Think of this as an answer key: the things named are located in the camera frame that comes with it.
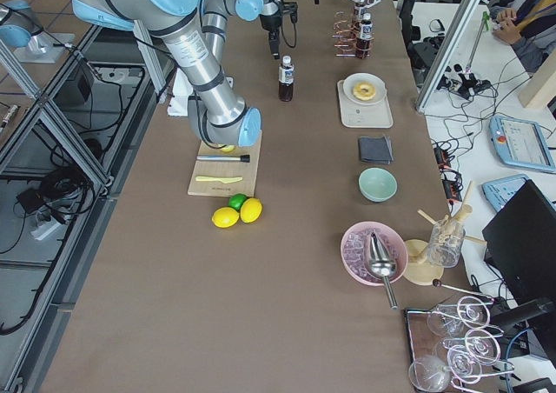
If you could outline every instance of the wooden cutting board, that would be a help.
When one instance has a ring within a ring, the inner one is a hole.
[[[195,196],[214,196],[230,197],[236,193],[243,193],[248,197],[255,195],[255,182],[257,178],[257,168],[259,166],[259,153],[261,151],[261,138],[250,147],[235,147],[233,151],[223,153],[215,150],[201,142],[199,146],[199,156],[232,156],[238,157],[244,154],[251,156],[249,163],[230,162],[230,161],[195,161],[193,174],[189,181],[188,195]],[[210,177],[243,177],[240,182],[220,183],[220,182],[197,182],[197,176]]]

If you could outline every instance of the pink bowl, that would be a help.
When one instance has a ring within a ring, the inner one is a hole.
[[[408,255],[406,245],[392,228],[379,222],[359,222],[349,228],[341,239],[341,260],[351,277],[368,286],[381,286],[382,280],[371,275],[363,262],[365,238],[375,232],[387,246],[396,262],[396,272],[390,282],[395,282],[407,268]]]

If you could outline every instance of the gray napkin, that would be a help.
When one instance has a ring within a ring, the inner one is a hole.
[[[390,164],[392,156],[392,142],[389,137],[360,137],[359,158],[365,163]]]

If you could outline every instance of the scoop handle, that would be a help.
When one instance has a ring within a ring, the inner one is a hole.
[[[396,297],[394,296],[394,291],[392,290],[392,285],[390,284],[390,279],[386,276],[382,278],[384,282],[384,288],[386,289],[386,295],[388,296],[388,301],[390,302],[390,309],[397,310],[398,302],[396,302]]]

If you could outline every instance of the mint green bowl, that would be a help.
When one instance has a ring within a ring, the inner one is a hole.
[[[384,169],[366,169],[359,175],[359,190],[372,202],[384,202],[395,195],[398,183],[392,174]]]

